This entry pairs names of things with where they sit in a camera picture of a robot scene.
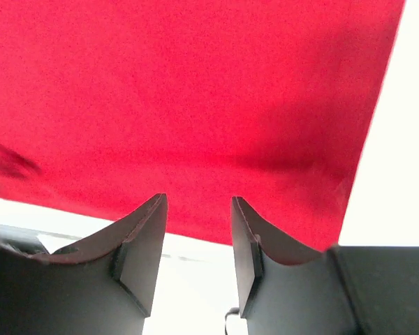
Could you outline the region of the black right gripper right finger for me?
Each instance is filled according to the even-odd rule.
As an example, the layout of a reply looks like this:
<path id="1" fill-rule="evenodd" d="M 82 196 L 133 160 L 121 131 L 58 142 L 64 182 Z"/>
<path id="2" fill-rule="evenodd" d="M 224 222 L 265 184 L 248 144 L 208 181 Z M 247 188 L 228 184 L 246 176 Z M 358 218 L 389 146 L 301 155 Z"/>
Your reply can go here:
<path id="1" fill-rule="evenodd" d="M 240 316 L 250 334 L 419 334 L 419 246 L 318 252 L 231 203 Z"/>

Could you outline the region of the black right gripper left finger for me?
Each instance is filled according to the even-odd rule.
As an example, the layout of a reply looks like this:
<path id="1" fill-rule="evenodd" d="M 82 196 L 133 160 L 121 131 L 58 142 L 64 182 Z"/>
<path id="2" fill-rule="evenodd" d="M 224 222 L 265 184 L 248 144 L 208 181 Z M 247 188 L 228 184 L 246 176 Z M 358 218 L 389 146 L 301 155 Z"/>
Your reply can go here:
<path id="1" fill-rule="evenodd" d="M 167 197 L 153 196 L 120 219 L 140 226 L 141 236 L 86 264 L 46 264 L 0 246 L 0 334 L 141 334 L 167 213 Z"/>

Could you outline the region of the red t shirt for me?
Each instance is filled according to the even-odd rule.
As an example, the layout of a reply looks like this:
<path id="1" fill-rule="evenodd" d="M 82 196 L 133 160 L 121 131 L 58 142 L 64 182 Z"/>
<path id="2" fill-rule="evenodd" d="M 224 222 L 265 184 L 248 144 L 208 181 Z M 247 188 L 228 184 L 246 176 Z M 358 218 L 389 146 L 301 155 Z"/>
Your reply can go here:
<path id="1" fill-rule="evenodd" d="M 0 198 L 338 240 L 403 1 L 0 1 Z"/>

